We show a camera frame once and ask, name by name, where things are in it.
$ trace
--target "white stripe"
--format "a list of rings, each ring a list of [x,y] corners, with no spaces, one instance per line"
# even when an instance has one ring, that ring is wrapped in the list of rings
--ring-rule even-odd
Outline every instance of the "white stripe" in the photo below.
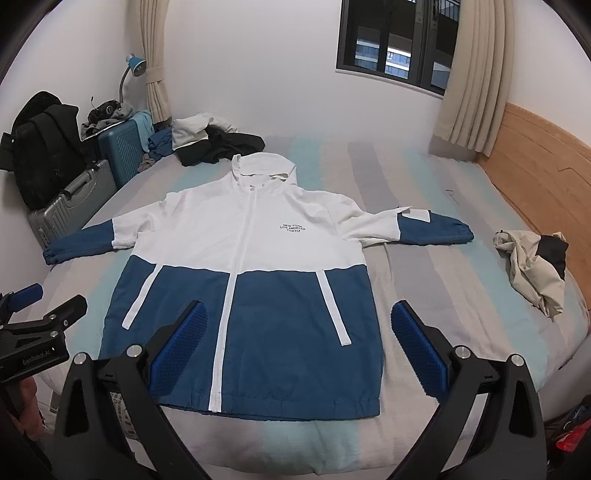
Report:
[[[240,234],[237,237],[236,248],[234,250],[234,262],[232,263],[232,270],[230,278],[228,279],[228,286],[226,287],[226,294],[223,299],[222,317],[220,318],[220,326],[217,331],[216,352],[213,356],[213,371],[212,371],[212,389],[209,392],[209,411],[222,411],[222,374],[223,374],[223,359],[226,353],[226,337],[228,334],[228,320],[230,318],[230,311],[232,309],[232,300],[234,298],[234,288],[236,287],[236,278],[240,270],[244,255],[246,253],[246,246],[248,238],[252,230],[252,212],[256,205],[256,190],[252,192],[248,199],[248,207],[246,208],[246,215],[244,223],[242,224]]]
[[[129,327],[131,327],[131,324],[135,320],[135,316],[138,314],[139,309],[141,308],[142,304],[144,303],[144,300],[146,299],[146,296],[148,295],[150,287],[152,286],[152,283],[154,283],[154,280],[156,279],[156,276],[158,276],[158,273],[160,272],[160,270],[162,270],[162,265],[160,265],[160,264],[156,265],[154,267],[154,271],[150,275],[148,275],[148,278],[146,278],[146,281],[144,282],[144,284],[142,285],[142,288],[139,291],[138,297],[131,304],[131,308],[129,309],[129,311],[127,312],[127,315],[125,315],[125,318],[123,319],[123,323],[121,324],[121,326],[124,329],[129,330]]]
[[[322,291],[322,296],[324,297],[326,307],[329,310],[330,318],[332,318],[333,323],[335,324],[336,333],[339,335],[340,344],[342,346],[351,345],[351,339],[349,338],[349,334],[347,333],[343,319],[340,316],[339,308],[335,302],[335,297],[332,294],[332,290],[330,289],[329,279],[326,278],[326,273],[324,270],[318,270],[316,272],[316,276],[318,277],[320,290]]]

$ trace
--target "black cloth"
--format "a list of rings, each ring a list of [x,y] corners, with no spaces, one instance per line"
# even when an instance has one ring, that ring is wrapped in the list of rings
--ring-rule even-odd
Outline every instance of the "black cloth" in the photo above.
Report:
[[[3,135],[1,154],[11,158],[0,163],[14,172],[31,210],[45,208],[87,167],[97,168],[82,151],[77,114],[78,107],[62,105],[54,95],[40,92],[19,113],[13,132]]]
[[[564,280],[564,271],[566,270],[566,250],[568,243],[552,235],[541,235],[538,243],[536,255],[541,256],[558,272],[560,278]]]
[[[177,148],[174,153],[185,167],[201,162],[217,163],[221,158],[231,159],[234,155],[250,155],[262,152],[265,142],[256,135],[228,134],[216,127],[206,127],[206,140],[200,140],[185,147]]]
[[[18,127],[28,122],[35,115],[44,112],[51,105],[61,105],[60,99],[49,92],[38,92],[22,107],[21,112],[12,124],[11,133],[7,134],[5,132],[2,134],[2,142],[0,143],[0,170],[14,171],[14,148],[12,143],[14,142],[14,135]]]

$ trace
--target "silver suitcase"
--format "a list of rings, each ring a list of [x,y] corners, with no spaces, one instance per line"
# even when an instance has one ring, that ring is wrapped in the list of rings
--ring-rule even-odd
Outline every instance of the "silver suitcase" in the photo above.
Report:
[[[78,175],[49,206],[33,210],[27,217],[43,248],[52,240],[80,230],[117,191],[108,160],[99,169]]]

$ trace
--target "blue sleeve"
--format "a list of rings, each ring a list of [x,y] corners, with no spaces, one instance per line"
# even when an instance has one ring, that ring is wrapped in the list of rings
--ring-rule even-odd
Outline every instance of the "blue sleeve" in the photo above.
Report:
[[[408,245],[453,245],[474,240],[470,227],[452,217],[429,211],[429,222],[398,214],[400,243]]]
[[[113,220],[109,220],[54,240],[43,251],[43,257],[47,265],[54,265],[71,258],[104,254],[114,250],[114,239]]]

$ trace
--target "bed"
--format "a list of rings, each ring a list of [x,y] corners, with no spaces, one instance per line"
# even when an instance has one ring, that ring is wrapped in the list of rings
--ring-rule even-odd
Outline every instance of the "bed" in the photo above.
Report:
[[[253,421],[164,408],[198,461],[242,472],[299,475],[338,473],[396,465],[416,441],[437,407],[427,397],[392,333],[389,311],[407,299],[428,325],[453,344],[477,355],[505,360],[520,353],[540,388],[572,356],[587,335],[583,296],[570,273],[566,308],[546,318],[512,289],[506,259],[493,247],[500,229],[526,224],[502,198],[476,163],[400,151],[379,142],[320,141],[299,137],[265,139],[266,151],[297,166],[300,186],[342,193],[368,212],[398,205],[431,209],[461,219],[475,234],[467,245],[417,247],[388,244],[364,250],[384,345],[381,414],[354,421]],[[93,218],[90,225],[160,200],[167,192],[216,180],[228,162],[185,168],[174,156],[134,177]],[[55,266],[45,295],[31,311],[49,309],[82,294],[88,313],[67,331],[70,353],[97,358],[103,319],[130,251],[78,258]],[[43,373],[58,393],[68,365]],[[465,428],[467,447],[478,412]]]

